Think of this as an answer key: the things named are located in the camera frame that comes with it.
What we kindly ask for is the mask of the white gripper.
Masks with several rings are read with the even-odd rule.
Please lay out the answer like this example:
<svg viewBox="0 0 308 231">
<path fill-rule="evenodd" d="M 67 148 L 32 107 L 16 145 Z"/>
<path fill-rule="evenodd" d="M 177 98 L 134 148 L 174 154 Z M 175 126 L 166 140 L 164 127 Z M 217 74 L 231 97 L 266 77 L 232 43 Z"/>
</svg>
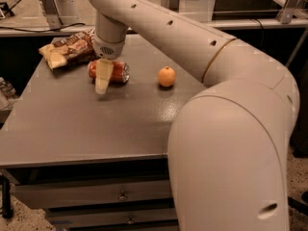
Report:
<svg viewBox="0 0 308 231">
<path fill-rule="evenodd" d="M 98 94 L 105 94 L 107 92 L 114 69 L 113 63 L 109 60 L 114 60 L 121 55 L 124 44 L 124 40 L 113 43 L 101 39 L 98 35 L 93 36 L 95 54 L 99 58 L 106 58 L 99 59 L 96 63 L 95 91 Z"/>
</svg>

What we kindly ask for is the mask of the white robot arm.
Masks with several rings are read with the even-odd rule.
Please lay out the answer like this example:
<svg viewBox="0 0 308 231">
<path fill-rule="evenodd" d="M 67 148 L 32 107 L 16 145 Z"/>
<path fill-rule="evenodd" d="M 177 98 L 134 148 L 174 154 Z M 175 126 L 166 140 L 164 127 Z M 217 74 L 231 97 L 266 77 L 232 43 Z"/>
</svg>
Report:
<svg viewBox="0 0 308 231">
<path fill-rule="evenodd" d="M 299 91 L 287 67 L 240 39 L 147 0 L 89 0 L 97 54 L 121 55 L 133 29 L 205 89 L 167 144 L 180 231 L 290 231 L 289 140 Z"/>
</svg>

